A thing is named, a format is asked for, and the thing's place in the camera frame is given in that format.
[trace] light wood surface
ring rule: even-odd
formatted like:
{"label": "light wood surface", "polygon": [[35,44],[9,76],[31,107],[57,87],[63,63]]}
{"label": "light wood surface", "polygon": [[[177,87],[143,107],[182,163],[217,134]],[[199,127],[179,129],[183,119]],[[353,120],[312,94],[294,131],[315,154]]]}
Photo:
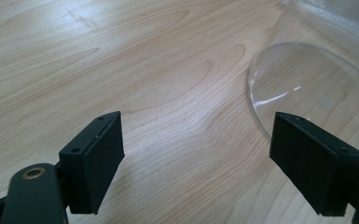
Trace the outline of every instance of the light wood surface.
{"label": "light wood surface", "polygon": [[318,217],[269,159],[245,89],[279,0],[0,0],[0,197],[92,119],[126,157],[71,223],[350,223]]}

